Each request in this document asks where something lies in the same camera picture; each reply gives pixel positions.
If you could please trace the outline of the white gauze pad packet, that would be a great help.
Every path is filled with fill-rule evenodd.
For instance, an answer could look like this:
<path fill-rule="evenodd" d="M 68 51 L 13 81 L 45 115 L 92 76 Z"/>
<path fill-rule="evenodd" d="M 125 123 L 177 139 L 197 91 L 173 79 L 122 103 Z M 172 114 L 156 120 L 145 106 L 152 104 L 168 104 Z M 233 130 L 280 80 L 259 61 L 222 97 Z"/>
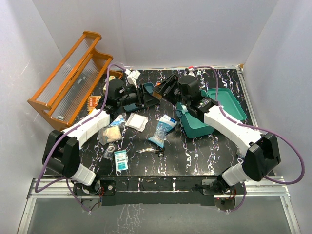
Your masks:
<path fill-rule="evenodd" d="M 139 132 L 143 132 L 146 124 L 148 122 L 148 118 L 136 113 L 131 113 L 125 125 L 127 127 L 138 130 Z"/>

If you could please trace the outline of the light blue cotton swab packet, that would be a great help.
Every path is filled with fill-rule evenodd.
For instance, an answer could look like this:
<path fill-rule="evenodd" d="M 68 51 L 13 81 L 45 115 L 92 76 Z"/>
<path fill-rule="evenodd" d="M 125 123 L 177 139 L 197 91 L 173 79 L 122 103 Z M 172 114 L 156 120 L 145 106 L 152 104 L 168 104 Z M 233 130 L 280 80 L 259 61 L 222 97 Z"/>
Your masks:
<path fill-rule="evenodd" d="M 173 128 L 168 124 L 166 124 L 165 122 L 162 121 L 163 118 L 161 117 L 158 121 L 158 124 L 156 126 L 156 130 L 153 134 L 152 137 L 148 138 L 148 140 L 152 143 L 154 143 L 155 145 L 157 145 L 160 148 L 164 148 L 164 141 L 165 141 L 165 137 L 167 135 L 167 133 L 169 131 L 171 131 Z"/>

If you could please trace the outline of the teal medicine kit box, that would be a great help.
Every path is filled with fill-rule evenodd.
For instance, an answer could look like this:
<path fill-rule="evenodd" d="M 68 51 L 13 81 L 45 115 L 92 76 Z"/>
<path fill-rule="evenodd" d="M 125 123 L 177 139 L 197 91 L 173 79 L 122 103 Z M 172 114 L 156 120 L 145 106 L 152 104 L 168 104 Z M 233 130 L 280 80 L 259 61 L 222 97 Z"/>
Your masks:
<path fill-rule="evenodd" d="M 221 103 L 221 107 L 213 106 L 205 113 L 203 120 L 193 117 L 190 111 L 182 103 L 177 103 L 176 113 L 181 120 L 188 138 L 202 137 L 211 134 L 215 127 L 226 134 L 234 128 L 234 123 L 226 119 L 230 116 L 236 122 L 246 120 L 247 116 L 240 106 L 238 100 L 228 88 L 201 90 L 204 98 L 217 99 Z"/>

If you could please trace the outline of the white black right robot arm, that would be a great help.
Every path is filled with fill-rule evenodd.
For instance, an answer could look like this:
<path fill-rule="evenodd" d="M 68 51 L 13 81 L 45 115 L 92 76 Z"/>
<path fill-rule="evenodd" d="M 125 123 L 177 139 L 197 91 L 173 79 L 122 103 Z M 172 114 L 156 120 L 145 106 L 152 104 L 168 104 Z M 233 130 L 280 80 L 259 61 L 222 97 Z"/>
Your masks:
<path fill-rule="evenodd" d="M 212 183 L 215 191 L 229 193 L 235 185 L 249 180 L 261 181 L 280 163 L 277 137 L 244 127 L 210 97 L 202 95 L 193 76 L 170 75 L 153 88 L 153 95 L 172 105 L 182 103 L 191 116 L 218 130 L 244 155 L 243 162 L 224 170 Z"/>

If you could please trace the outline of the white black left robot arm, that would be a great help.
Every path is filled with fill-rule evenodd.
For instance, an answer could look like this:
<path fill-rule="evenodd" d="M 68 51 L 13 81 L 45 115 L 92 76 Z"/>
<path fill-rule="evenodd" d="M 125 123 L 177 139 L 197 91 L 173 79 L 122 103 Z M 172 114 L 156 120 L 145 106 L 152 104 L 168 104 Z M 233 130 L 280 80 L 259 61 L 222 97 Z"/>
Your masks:
<path fill-rule="evenodd" d="M 125 107 L 146 108 L 159 104 L 151 85 L 125 85 L 120 79 L 108 83 L 107 94 L 102 95 L 94 110 L 78 123 L 62 131 L 53 130 L 47 139 L 42 164 L 44 167 L 83 184 L 91 195 L 100 191 L 97 175 L 80 162 L 79 151 L 100 129 L 107 127 Z"/>

